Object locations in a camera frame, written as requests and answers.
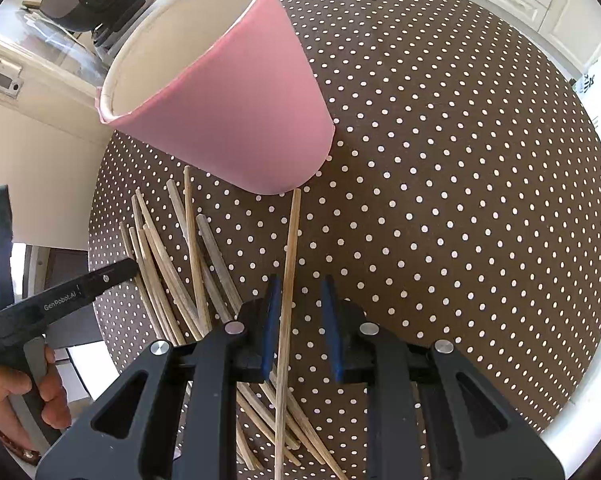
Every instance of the brown tablecloth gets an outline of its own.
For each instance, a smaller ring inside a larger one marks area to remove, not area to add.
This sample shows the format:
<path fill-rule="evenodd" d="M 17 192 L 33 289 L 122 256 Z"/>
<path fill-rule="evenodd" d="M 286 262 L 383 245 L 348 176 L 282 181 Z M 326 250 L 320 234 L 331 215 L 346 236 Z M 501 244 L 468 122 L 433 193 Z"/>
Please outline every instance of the brown tablecloth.
<path fill-rule="evenodd" d="M 350 478 L 363 474 L 365 395 L 330 379 L 326 274 L 406 341 L 455 342 L 533 428 L 546 427 L 601 335 L 601 144 L 576 95 L 524 36 L 468 0 L 282 1 L 336 123 L 328 160 L 303 187 L 293 311 L 290 384 L 319 435 Z M 122 258 L 118 222 L 133 224 L 140 186 L 191 291 L 165 187 L 173 178 L 182 189 L 183 166 L 114 135 L 92 267 Z M 194 175 L 242 298 L 262 295 L 267 275 L 282 274 L 291 194 Z M 119 369 L 152 340 L 138 301 L 125 284 L 96 302 Z M 273 446 L 242 422 L 272 478 Z M 329 478 L 297 454 L 292 478 Z"/>

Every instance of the human hand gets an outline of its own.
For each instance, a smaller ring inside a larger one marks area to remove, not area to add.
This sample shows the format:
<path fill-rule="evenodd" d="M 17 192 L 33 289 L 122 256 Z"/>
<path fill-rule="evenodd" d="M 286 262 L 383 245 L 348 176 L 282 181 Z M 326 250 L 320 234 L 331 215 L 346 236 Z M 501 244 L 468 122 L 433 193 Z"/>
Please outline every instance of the human hand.
<path fill-rule="evenodd" d="M 47 359 L 47 375 L 39 385 L 40 396 L 45 401 L 42 410 L 42 420 L 57 430 L 71 425 L 71 415 L 67 403 L 67 392 L 62 385 L 62 380 L 54 364 L 56 359 L 54 351 L 45 347 Z M 8 396 L 10 394 L 23 395 L 32 389 L 31 379 L 27 374 L 0 366 L 0 431 L 12 442 L 25 449 L 33 449 L 29 435 L 18 420 Z"/>

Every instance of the pink bucket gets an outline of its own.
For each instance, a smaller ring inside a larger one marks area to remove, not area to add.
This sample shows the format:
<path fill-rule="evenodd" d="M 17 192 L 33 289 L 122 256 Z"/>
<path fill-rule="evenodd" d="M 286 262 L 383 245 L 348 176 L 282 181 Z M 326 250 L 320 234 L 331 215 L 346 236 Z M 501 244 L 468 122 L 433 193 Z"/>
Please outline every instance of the pink bucket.
<path fill-rule="evenodd" d="M 333 121 L 279 0 L 170 0 L 130 36 L 103 123 L 259 194 L 301 186 Z"/>

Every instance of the screw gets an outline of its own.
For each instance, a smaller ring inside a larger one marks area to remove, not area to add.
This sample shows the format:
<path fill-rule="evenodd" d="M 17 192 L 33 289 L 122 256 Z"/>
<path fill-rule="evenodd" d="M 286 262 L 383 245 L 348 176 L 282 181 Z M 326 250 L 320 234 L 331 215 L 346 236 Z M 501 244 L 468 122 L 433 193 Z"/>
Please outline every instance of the screw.
<path fill-rule="evenodd" d="M 436 343 L 433 344 L 433 347 L 441 354 L 451 354 L 454 351 L 453 343 L 446 339 L 438 339 Z"/>
<path fill-rule="evenodd" d="M 245 325 L 240 321 L 230 321 L 225 325 L 225 332 L 231 335 L 242 334 L 244 329 Z"/>
<path fill-rule="evenodd" d="M 169 350 L 169 343 L 167 341 L 155 341 L 151 346 L 151 352 L 154 355 L 166 354 Z"/>
<path fill-rule="evenodd" d="M 364 335 L 376 335 L 380 329 L 376 323 L 366 322 L 360 325 L 359 330 Z"/>

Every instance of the black handle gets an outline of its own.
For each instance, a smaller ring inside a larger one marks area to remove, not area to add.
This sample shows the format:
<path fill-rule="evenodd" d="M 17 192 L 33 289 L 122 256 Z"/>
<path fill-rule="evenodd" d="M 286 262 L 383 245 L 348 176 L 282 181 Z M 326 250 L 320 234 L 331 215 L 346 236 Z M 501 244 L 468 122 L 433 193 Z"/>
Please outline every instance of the black handle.
<path fill-rule="evenodd" d="M 44 339 L 37 337 L 21 347 L 12 347 L 0 355 L 0 365 L 29 375 L 32 389 L 23 396 L 10 395 L 9 402 L 18 420 L 29 435 L 34 450 L 44 454 L 60 438 L 55 430 L 42 420 L 45 402 L 40 398 L 38 383 L 47 374 Z"/>

